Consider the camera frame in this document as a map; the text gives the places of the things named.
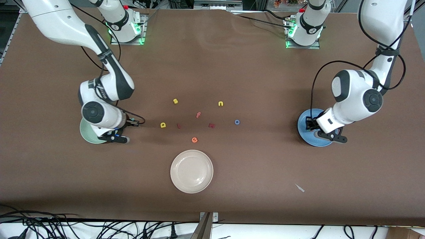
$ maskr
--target black cable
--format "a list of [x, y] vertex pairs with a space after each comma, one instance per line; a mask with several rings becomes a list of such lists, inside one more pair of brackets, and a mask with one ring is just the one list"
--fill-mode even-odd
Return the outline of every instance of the black cable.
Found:
[[72, 4], [71, 3], [71, 6], [73, 6], [73, 7], [75, 7], [76, 9], [78, 9], [78, 10], [80, 10], [81, 12], [83, 12], [83, 13], [85, 13], [86, 15], [88, 15], [88, 16], [90, 16], [90, 17], [92, 17], [93, 19], [95, 19], [96, 21], [98, 21], [98, 22], [100, 22], [102, 25], [104, 25], [104, 26], [106, 26], [110, 31], [111, 31], [111, 33], [113, 34], [113, 36], [115, 37], [115, 39], [116, 39], [116, 42], [118, 43], [118, 49], [119, 49], [119, 55], [118, 55], [118, 62], [119, 62], [119, 60], [121, 59], [121, 44], [119, 43], [119, 41], [118, 41], [118, 38], [116, 37], [116, 35], [115, 35], [115, 33], [113, 32], [113, 30], [107, 25], [107, 24], [105, 24], [105, 23], [103, 23], [101, 20], [99, 20], [99, 19], [97, 19], [96, 17], [94, 17], [93, 15], [91, 15], [90, 13], [88, 13], [88, 12], [86, 12], [86, 11], [84, 11], [84, 10], [82, 10], [81, 8], [79, 8], [79, 7], [77, 7], [77, 6], [75, 6], [74, 4]]
[[[403, 35], [404, 35], [404, 32], [407, 30], [407, 27], [409, 26], [409, 24], [410, 24], [410, 21], [411, 21], [411, 19], [412, 19], [412, 16], [409, 16], [409, 19], [408, 19], [408, 21], [407, 21], [407, 23], [406, 23], [406, 25], [404, 26], [404, 28], [403, 28], [403, 31], [400, 33], [400, 35], [395, 39], [395, 41], [393, 41], [393, 43], [391, 44], [391, 46], [392, 45], [394, 45], [394, 43], [396, 43], [396, 41], [398, 41]], [[377, 58], [379, 56], [379, 54], [376, 54], [372, 59], [370, 59], [364, 66], [363, 66], [363, 68], [366, 68], [366, 66], [367, 65], [369, 65], [375, 58]]]
[[[348, 233], [347, 233], [347, 231], [346, 231], [346, 229], [347, 229], [347, 228], [349, 228], [349, 229], [351, 230], [351, 235], [352, 235], [352, 237], [348, 235]], [[344, 226], [344, 233], [345, 233], [345, 235], [346, 235], [349, 239], [354, 239], [354, 231], [353, 231], [353, 228], [352, 228], [351, 226], [349, 226], [349, 225], [345, 225], [345, 226]]]
[[44, 224], [42, 224], [41, 222], [39, 222], [39, 221], [37, 221], [36, 219], [32, 219], [32, 218], [30, 218], [30, 217], [27, 217], [27, 216], [18, 216], [18, 215], [7, 215], [7, 216], [0, 216], [0, 218], [21, 218], [21, 219], [26, 219], [26, 220], [28, 220], [28, 221], [31, 221], [32, 223], [36, 223], [36, 224], [38, 224], [39, 226], [41, 226], [41, 227], [43, 227], [44, 228], [44, 230], [46, 231], [46, 233], [49, 235], [51, 235], [51, 237], [53, 237], [53, 238], [55, 238], [56, 237], [56, 235], [55, 234], [53, 234]]
[[255, 18], [252, 18], [252, 17], [246, 17], [246, 16], [241, 16], [241, 15], [238, 15], [238, 16], [246, 18], [246, 19], [251, 19], [251, 20], [254, 20], [254, 21], [262, 22], [262, 23], [275, 25], [275, 26], [281, 26], [281, 27], [284, 27], [284, 28], [291, 28], [290, 26], [284, 26], [284, 25], [281, 25], [281, 24], [271, 23], [271, 22], [260, 20], [260, 19], [255, 19]]
[[400, 39], [401, 38], [401, 36], [403, 35], [403, 33], [404, 33], [404, 31], [405, 30], [403, 30], [402, 31], [402, 33], [397, 37], [397, 39], [391, 44], [391, 45], [386, 45], [386, 44], [384, 44], [384, 43], [382, 43], [382, 42], [380, 42], [380, 41], [378, 41], [378, 40], [376, 40], [376, 39], [374, 39], [372, 36], [370, 36], [367, 32], [366, 32], [366, 30], [363, 28], [363, 24], [362, 24], [362, 20], [361, 20], [361, 16], [362, 16], [362, 14], [361, 14], [361, 12], [362, 12], [362, 8], [363, 8], [363, 3], [364, 3], [364, 1], [365, 0], [361, 0], [361, 2], [360, 2], [360, 6], [359, 6], [359, 17], [358, 17], [358, 21], [359, 21], [359, 25], [360, 25], [360, 29], [362, 30], [362, 32], [363, 32], [363, 34], [365, 34], [365, 36], [367, 36], [370, 40], [372, 40], [373, 42], [375, 42], [375, 43], [377, 43], [377, 44], [379, 44], [379, 45], [381, 45], [381, 46], [384, 46], [384, 47], [386, 47], [387, 49], [390, 49], [391, 47], [392, 47], [392, 45], [398, 40], [398, 39]]
[[151, 237], [152, 237], [152, 235], [153, 235], [153, 233], [155, 232], [155, 230], [159, 227], [159, 225], [161, 225], [161, 223], [158, 223], [156, 226], [155, 226], [155, 228], [153, 228], [151, 231], [150, 231], [150, 235], [147, 237], [147, 239], [151, 239]]
[[170, 234], [170, 239], [176, 239], [179, 236], [176, 233], [176, 227], [174, 226], [174, 222], [171, 223], [171, 234]]
[[68, 224], [69, 229], [72, 231], [72, 233], [75, 235], [75, 237], [76, 237], [77, 239], [80, 239], [80, 238], [78, 237], [78, 235], [75, 233], [74, 229], [72, 228], [72, 225], [69, 225], [68, 219], [66, 218], [66, 216], [65, 216], [65, 215], [64, 215], [64, 218], [65, 218], [65, 222]]
[[120, 228], [120, 229], [116, 230], [116, 232], [115, 232], [114, 234], [112, 234], [111, 236], [109, 236], [109, 237], [108, 237], [108, 239], [112, 239], [112, 238], [113, 238], [113, 236], [115, 236], [115, 235], [117, 235], [117, 234], [119, 234], [119, 233], [120, 233], [119, 231], [122, 231], [124, 228], [126, 228], [126, 227], [130, 226], [130, 225], [131, 225], [131, 224], [133, 224], [133, 223], [135, 223], [135, 222], [130, 222], [129, 224], [127, 224], [127, 225], [123, 226], [122, 228]]
[[151, 225], [150, 227], [148, 227], [148, 228], [146, 228], [146, 225], [147, 225], [147, 222], [145, 223], [145, 225], [144, 225], [144, 227], [143, 227], [143, 231], [141, 232], [141, 233], [138, 233], [135, 237], [133, 237], [133, 239], [137, 239], [137, 237], [138, 236], [140, 236], [140, 235], [142, 235], [142, 239], [147, 239], [147, 235], [148, 235], [148, 232], [147, 232], [147, 230], [149, 229], [149, 228], [151, 228], [151, 227], [153, 227], [153, 226], [155, 226], [155, 225], [157, 225], [157, 224], [160, 224], [160, 223], [162, 223], [162, 222], [157, 222], [157, 223], [154, 223], [153, 225]]
[[84, 54], [90, 59], [90, 61], [97, 66], [97, 68], [102, 69], [102, 67], [100, 67], [96, 62], [94, 62], [94, 60], [87, 54], [87, 52], [85, 51], [84, 47], [81, 47], [82, 51], [84, 52]]
[[325, 65], [323, 65], [322, 67], [320, 67], [319, 71], [317, 71], [316, 76], [313, 80], [313, 85], [312, 85], [312, 92], [311, 92], [311, 97], [310, 97], [310, 117], [313, 118], [313, 91], [315, 88], [315, 83], [317, 80], [317, 76], [319, 75], [319, 73], [322, 71], [323, 68], [325, 68], [325, 66], [333, 64], [333, 63], [345, 63], [345, 64], [349, 64], [352, 66], [355, 66], [357, 68], [360, 68], [362, 70], [364, 70], [366, 73], [368, 73], [370, 76], [372, 76], [373, 78], [375, 78], [368, 70], [364, 69], [363, 67], [356, 65], [354, 63], [348, 62], [348, 61], [344, 61], [344, 60], [334, 60], [334, 61], [330, 61], [328, 63], [326, 63]]
[[[26, 214], [29, 214], [29, 213], [37, 213], [37, 214], [42, 214], [42, 215], [48, 215], [48, 216], [52, 216], [53, 218], [55, 218], [58, 222], [60, 222], [59, 221], [59, 217], [58, 217], [58, 215], [57, 214], [54, 214], [54, 213], [48, 213], [48, 212], [41, 212], [41, 211], [33, 211], [33, 210], [16, 210], [16, 208], [13, 208], [13, 207], [10, 207], [10, 206], [7, 206], [7, 205], [3, 205], [3, 204], [1, 204], [1, 206], [4, 206], [4, 207], [8, 207], [8, 208], [12, 208], [13, 210], [15, 210], [15, 211], [12, 211], [12, 212], [8, 212], [8, 213], [4, 213], [4, 214], [2, 214], [1, 216], [12, 216], [13, 214], [17, 214], [17, 213], [19, 213], [19, 214], [21, 214], [23, 217], [26, 217], [26, 218], [29, 218], [29, 217], [27, 217], [27, 216], [25, 216], [25, 213]], [[49, 226], [50, 226], [50, 228], [51, 228], [51, 232], [52, 233], [54, 233], [54, 231], [55, 230], [57, 230], [58, 232], [59, 232], [59, 235], [62, 237], [62, 238], [66, 238], [66, 234], [65, 234], [65, 231], [63, 230], [63, 228], [62, 228], [62, 232], [63, 232], [63, 234], [62, 234], [62, 232], [60, 231], [60, 229], [59, 229], [59, 227], [56, 225], [56, 224], [54, 224], [53, 223], [53, 225], [52, 224], [49, 224]]]
[[274, 16], [275, 18], [280, 19], [280, 20], [285, 20], [285, 18], [286, 18], [286, 17], [280, 17], [280, 16], [278, 16], [278, 15], [274, 14], [272, 11], [270, 11], [270, 10], [268, 10], [268, 9], [265, 9], [265, 10], [263, 10], [263, 11], [266, 11], [266, 12], [270, 13], [272, 16]]
[[[174, 223], [174, 225], [177, 225], [177, 224], [184, 224], [184, 223], [199, 223], [199, 222], [175, 222], [175, 223]], [[158, 230], [158, 229], [161, 229], [161, 228], [166, 228], [166, 227], [169, 227], [169, 226], [171, 226], [171, 224], [163, 225], [163, 226], [161, 226], [161, 227], [155, 228], [155, 230]]]
[[[370, 64], [370, 62], [372, 62], [375, 58], [377, 58], [379, 56], [379, 54], [377, 54], [377, 55], [375, 55], [372, 59], [370, 59], [364, 66], [363, 66], [363, 68], [362, 68], [362, 70], [364, 70], [364, 71], [366, 71], [364, 68], [367, 66], [367, 65], [369, 65]], [[383, 89], [385, 89], [385, 90], [394, 90], [395, 88], [397, 88], [400, 84], [401, 84], [401, 82], [403, 81], [403, 79], [404, 79], [404, 76], [406, 75], [406, 70], [407, 70], [407, 68], [406, 68], [406, 62], [404, 61], [404, 58], [402, 57], [402, 55], [401, 54], [398, 54], [397, 55], [399, 58], [400, 58], [400, 60], [401, 60], [401, 63], [403, 64], [403, 73], [402, 73], [402, 76], [401, 76], [401, 78], [400, 78], [400, 80], [399, 80], [399, 82], [395, 85], [395, 86], [393, 86], [393, 87], [386, 87], [386, 86], [384, 86], [383, 84], [381, 84], [381, 82], [379, 82], [379, 80], [377, 80], [377, 82], [379, 83], [379, 86], [380, 87], [382, 87]]]
[[375, 235], [376, 235], [376, 232], [378, 231], [378, 226], [375, 226], [375, 230], [373, 231], [373, 233], [372, 233], [372, 237], [371, 237], [371, 239], [374, 239], [375, 238]]
[[91, 225], [91, 224], [88, 224], [88, 223], [86, 223], [86, 222], [77, 222], [77, 223], [82, 223], [82, 224], [84, 224], [84, 225], [86, 225], [86, 226], [94, 227], [94, 228], [109, 228], [109, 229], [111, 229], [111, 230], [115, 230], [115, 231], [118, 231], [118, 232], [120, 232], [120, 233], [125, 233], [125, 234], [130, 234], [130, 235], [132, 235], [132, 234], [131, 234], [131, 233], [129, 233], [129, 232], [122, 231], [122, 230], [117, 230], [117, 229], [115, 229], [115, 228], [108, 227], [108, 226], [106, 226], [105, 224], [104, 224], [104, 225]]
[[104, 228], [103, 228], [103, 229], [102, 229], [102, 231], [100, 231], [99, 235], [97, 235], [96, 239], [102, 239], [102, 236], [103, 236], [103, 235], [105, 235], [105, 233], [106, 233], [107, 231], [109, 231], [110, 229], [112, 229], [113, 227], [115, 227], [116, 225], [118, 225], [118, 224], [120, 224], [120, 223], [121, 223], [121, 222], [116, 222], [116, 221], [111, 222], [111, 223], [109, 224], [108, 229], [104, 230]]
[[342, 6], [341, 6], [341, 8], [340, 8], [339, 12], [341, 12], [341, 11], [342, 11], [342, 9], [345, 7], [345, 5], [347, 4], [347, 2], [348, 2], [348, 1], [345, 1], [345, 2], [344, 2], [344, 5], [342, 5]]
[[[100, 71], [100, 75], [99, 75], [99, 77], [98, 77], [98, 80], [100, 80], [100, 78], [102, 77], [102, 75], [103, 75], [103, 71], [104, 71], [104, 67], [103, 67], [103, 65], [102, 65], [102, 70]], [[110, 104], [110, 105], [112, 105], [112, 106], [114, 106], [114, 107], [117, 107], [118, 109], [120, 109], [120, 110], [121, 110], [122, 112], [124, 112], [124, 113], [131, 114], [131, 115], [133, 115], [133, 116], [136, 116], [136, 117], [138, 117], [138, 118], [142, 119], [143, 121], [139, 123], [140, 125], [143, 125], [144, 123], [146, 123], [146, 119], [145, 119], [145, 118], [143, 118], [142, 116], [140, 116], [140, 115], [138, 115], [138, 114], [135, 114], [135, 113], [133, 113], [133, 112], [127, 111], [127, 110], [125, 110], [125, 109], [123, 109], [123, 108], [119, 107], [119, 106], [118, 106], [118, 103], [116, 103], [117, 105], [113, 105], [113, 104], [111, 104], [111, 103], [107, 102], [105, 99], [103, 99], [103, 98], [99, 95], [99, 93], [98, 93], [96, 90], [95, 90], [94, 92], [96, 93], [96, 95], [97, 95], [97, 97], [98, 97], [98, 98], [102, 99], [102, 100], [103, 100], [103, 101], [105, 101], [106, 103], [108, 103], [108, 104]]]
[[316, 235], [312, 239], [316, 239], [319, 236], [320, 231], [323, 229], [325, 225], [321, 225], [318, 231], [316, 232]]

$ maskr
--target metal frame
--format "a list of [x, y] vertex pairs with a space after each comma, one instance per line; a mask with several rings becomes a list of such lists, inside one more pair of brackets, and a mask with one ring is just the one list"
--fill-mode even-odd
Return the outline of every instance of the metal frame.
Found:
[[19, 23], [19, 20], [21, 19], [21, 17], [22, 17], [22, 13], [21, 13], [21, 11], [19, 11], [18, 19], [16, 19], [15, 26], [13, 27], [12, 33], [10, 34], [9, 40], [7, 41], [7, 45], [6, 45], [6, 47], [4, 48], [3, 55], [2, 55], [2, 56], [1, 56], [1, 58], [0, 58], [0, 66], [1, 66], [1, 64], [3, 63], [3, 59], [4, 59], [4, 57], [6, 56], [7, 49], [9, 48], [10, 42], [12, 41], [12, 37], [13, 37], [13, 35], [15, 34], [16, 28], [18, 27], [18, 23]]
[[21, 0], [13, 0], [15, 3], [16, 3], [16, 5], [21, 9], [21, 11], [23, 11], [24, 13], [27, 13], [28, 11], [26, 10], [26, 7], [25, 7], [25, 5], [24, 5], [24, 3], [21, 1]]
[[[425, 5], [425, 0], [416, 0], [415, 9], [413, 10], [413, 14], [415, 14], [421, 7]], [[411, 4], [404, 11], [404, 17], [406, 18], [409, 15]]]
[[338, 4], [337, 9], [335, 9], [335, 12], [341, 12], [342, 9], [345, 7], [345, 5], [347, 4], [348, 0], [342, 0], [340, 4]]
[[201, 221], [199, 222], [198, 226], [196, 226], [196, 229], [190, 239], [210, 239], [211, 229], [213, 228], [213, 220], [214, 213], [201, 213]]
[[[145, 39], [146, 39], [146, 31], [147, 31], [147, 22], [149, 20], [149, 15], [148, 14], [140, 14], [140, 23], [142, 23], [139, 27], [140, 27], [140, 35], [137, 36], [136, 38], [134, 38], [132, 41], [127, 42], [127, 43], [122, 43], [119, 42], [120, 45], [132, 45], [132, 46], [138, 46], [138, 45], [144, 45], [145, 43]], [[109, 32], [109, 36], [110, 38], [110, 42], [112, 45], [118, 45], [118, 42], [116, 41], [116, 39], [112, 36], [112, 34]]]

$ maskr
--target blue plate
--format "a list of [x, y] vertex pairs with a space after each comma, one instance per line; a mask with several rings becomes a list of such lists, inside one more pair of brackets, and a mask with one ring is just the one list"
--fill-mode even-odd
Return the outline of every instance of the blue plate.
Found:
[[[320, 113], [322, 113], [323, 110], [321, 109], [313, 109], [313, 117], [317, 117]], [[318, 131], [318, 129], [313, 131], [306, 130], [306, 117], [310, 116], [310, 109], [304, 111], [300, 117], [298, 118], [298, 132], [301, 135], [301, 138], [303, 138], [304, 141], [306, 141], [308, 144], [315, 146], [315, 147], [325, 147], [330, 144], [332, 144], [331, 141], [326, 139], [319, 139], [316, 138], [315, 132]]]

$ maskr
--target plate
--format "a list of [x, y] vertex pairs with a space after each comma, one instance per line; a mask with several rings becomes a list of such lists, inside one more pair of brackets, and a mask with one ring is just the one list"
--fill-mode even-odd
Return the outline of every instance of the plate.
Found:
[[171, 165], [171, 181], [184, 193], [199, 193], [213, 179], [212, 165], [210, 158], [203, 152], [186, 150], [177, 155]]
[[[323, 110], [321, 109], [312, 109], [313, 117], [317, 117], [320, 113], [322, 113]], [[318, 129], [313, 131], [306, 130], [306, 117], [310, 116], [310, 109], [304, 111], [300, 117], [298, 118], [298, 132], [301, 135], [301, 138], [303, 138], [304, 141], [306, 141], [308, 144], [315, 146], [315, 147], [325, 147], [330, 144], [332, 144], [332, 141], [326, 140], [326, 139], [319, 139], [315, 135], [316, 131], [319, 131]]]
[[80, 122], [80, 134], [83, 139], [92, 144], [101, 144], [107, 142], [106, 140], [97, 138], [97, 135], [91, 128], [91, 125], [84, 118], [82, 118]]

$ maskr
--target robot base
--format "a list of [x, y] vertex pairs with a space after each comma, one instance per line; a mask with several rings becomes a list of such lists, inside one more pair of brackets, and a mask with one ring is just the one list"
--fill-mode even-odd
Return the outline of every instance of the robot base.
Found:
[[291, 17], [287, 17], [285, 20], [283, 20], [283, 25], [284, 26], [290, 26], [291, 27], [291, 28], [285, 28], [286, 48], [320, 49], [320, 44], [319, 44], [319, 40], [318, 39], [316, 39], [316, 41], [313, 44], [309, 45], [309, 46], [301, 46], [301, 45], [295, 43], [295, 41], [288, 36], [289, 35], [289, 32], [290, 31], [293, 31], [294, 23], [295, 23], [295, 15], [291, 15]]
[[319, 40], [316, 40], [312, 45], [309, 46], [301, 46], [294, 42], [288, 35], [285, 30], [285, 40], [286, 40], [286, 48], [297, 48], [297, 49], [320, 49]]
[[[122, 43], [119, 42], [120, 45], [131, 45], [131, 46], [138, 46], [138, 45], [144, 45], [145, 43], [145, 38], [146, 38], [146, 31], [147, 31], [147, 20], [149, 19], [149, 15], [147, 14], [140, 14], [140, 20], [138, 20], [138, 22], [141, 23], [140, 26], [138, 26], [140, 28], [140, 34], [135, 37], [133, 40], [126, 42], [126, 43]], [[118, 45], [118, 42], [116, 41], [116, 39], [112, 36], [111, 32], [109, 31], [109, 35], [111, 36], [110, 38], [110, 42], [112, 45]]]
[[[323, 112], [323, 110], [321, 109], [313, 109], [312, 111], [313, 111], [313, 115], [312, 115], [313, 117], [317, 117], [321, 112]], [[303, 138], [303, 140], [307, 142], [308, 144], [315, 147], [325, 147], [332, 144], [332, 142], [329, 140], [319, 139], [315, 136], [315, 132], [319, 131], [318, 129], [313, 131], [309, 131], [306, 129], [307, 116], [310, 116], [310, 109], [304, 111], [298, 118], [298, 133], [300, 134], [301, 138]]]

